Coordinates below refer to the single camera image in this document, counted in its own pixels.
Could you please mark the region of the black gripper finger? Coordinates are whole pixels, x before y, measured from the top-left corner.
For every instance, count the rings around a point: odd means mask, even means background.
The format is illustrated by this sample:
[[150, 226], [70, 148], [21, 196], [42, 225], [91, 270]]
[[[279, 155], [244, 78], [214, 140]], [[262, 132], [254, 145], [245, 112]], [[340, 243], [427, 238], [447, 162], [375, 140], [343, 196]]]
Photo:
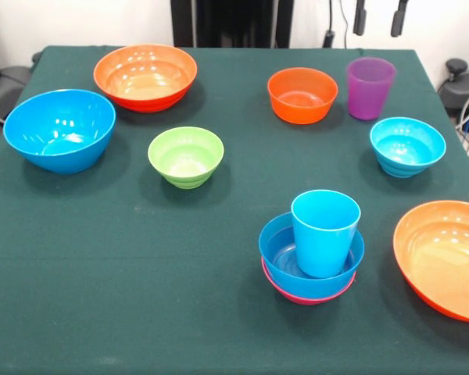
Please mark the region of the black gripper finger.
[[393, 19], [392, 19], [392, 27], [391, 27], [391, 37], [397, 38], [403, 32], [403, 24], [406, 15], [406, 7], [408, 4], [408, 0], [399, 0], [398, 8], [394, 12]]
[[355, 17], [353, 24], [353, 33], [363, 36], [367, 19], [367, 10], [365, 9], [365, 0], [356, 1]]

